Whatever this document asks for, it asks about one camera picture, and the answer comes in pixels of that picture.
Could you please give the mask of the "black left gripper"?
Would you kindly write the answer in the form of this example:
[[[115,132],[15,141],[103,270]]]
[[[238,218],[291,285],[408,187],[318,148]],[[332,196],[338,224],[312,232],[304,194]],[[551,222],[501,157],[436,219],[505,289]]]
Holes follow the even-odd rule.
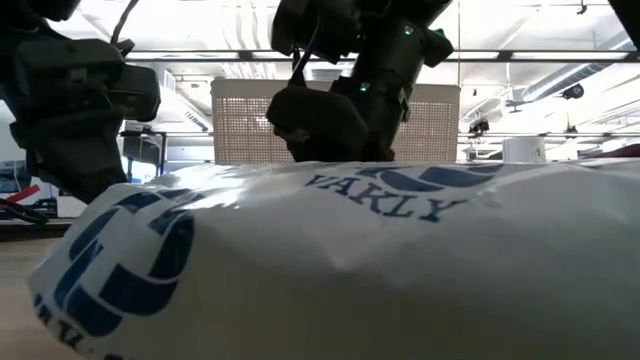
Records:
[[[85,203],[126,181],[116,141],[123,110],[108,97],[123,68],[102,40],[0,38],[0,99],[31,175]]]

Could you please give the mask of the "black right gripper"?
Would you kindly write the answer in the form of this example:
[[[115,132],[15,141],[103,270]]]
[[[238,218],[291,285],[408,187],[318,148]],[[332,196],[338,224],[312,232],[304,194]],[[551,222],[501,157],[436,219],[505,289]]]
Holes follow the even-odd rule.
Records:
[[[357,160],[369,134],[349,98],[302,86],[277,92],[266,118],[297,162]]]

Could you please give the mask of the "white bag blue print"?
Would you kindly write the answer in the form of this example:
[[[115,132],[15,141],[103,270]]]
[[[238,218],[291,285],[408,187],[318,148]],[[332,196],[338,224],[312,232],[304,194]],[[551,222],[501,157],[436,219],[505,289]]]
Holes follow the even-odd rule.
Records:
[[[88,360],[640,360],[640,160],[184,168],[29,288]]]

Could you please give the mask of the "white perforated plastic basket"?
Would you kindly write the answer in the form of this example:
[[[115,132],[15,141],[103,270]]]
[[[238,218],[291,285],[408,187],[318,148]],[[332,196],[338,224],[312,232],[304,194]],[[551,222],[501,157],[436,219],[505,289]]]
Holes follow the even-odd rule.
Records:
[[[285,80],[216,79],[211,83],[215,162],[286,164],[293,158],[265,114]],[[392,149],[397,161],[454,162],[458,153],[461,89],[417,84]]]

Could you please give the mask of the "white cylindrical device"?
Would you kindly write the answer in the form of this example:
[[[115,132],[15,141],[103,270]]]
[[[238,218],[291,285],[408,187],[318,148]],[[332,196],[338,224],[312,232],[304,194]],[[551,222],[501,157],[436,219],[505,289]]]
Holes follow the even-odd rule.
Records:
[[[503,161],[506,163],[544,163],[545,139],[541,137],[513,137],[503,141]]]

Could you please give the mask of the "maroon cloth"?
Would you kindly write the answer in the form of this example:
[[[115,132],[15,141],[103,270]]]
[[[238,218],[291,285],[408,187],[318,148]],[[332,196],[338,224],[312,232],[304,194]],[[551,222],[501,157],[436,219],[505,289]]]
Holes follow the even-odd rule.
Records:
[[[640,158],[640,144],[632,144],[613,151],[594,155],[594,158]]]

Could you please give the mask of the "black frame crossbar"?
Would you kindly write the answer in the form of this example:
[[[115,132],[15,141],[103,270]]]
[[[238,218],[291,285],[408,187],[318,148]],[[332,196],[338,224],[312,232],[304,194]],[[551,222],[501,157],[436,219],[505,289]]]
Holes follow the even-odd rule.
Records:
[[[223,50],[223,51],[132,51],[127,59],[132,62],[289,62],[291,57],[267,50]],[[640,51],[601,50],[498,50],[454,51],[445,62],[459,63],[640,63]]]

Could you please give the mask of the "black frame strut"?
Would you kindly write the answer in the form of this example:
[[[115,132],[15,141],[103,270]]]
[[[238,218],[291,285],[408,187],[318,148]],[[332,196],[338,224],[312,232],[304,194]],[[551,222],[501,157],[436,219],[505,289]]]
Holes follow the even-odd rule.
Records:
[[[608,0],[633,44],[640,50],[640,0]]]

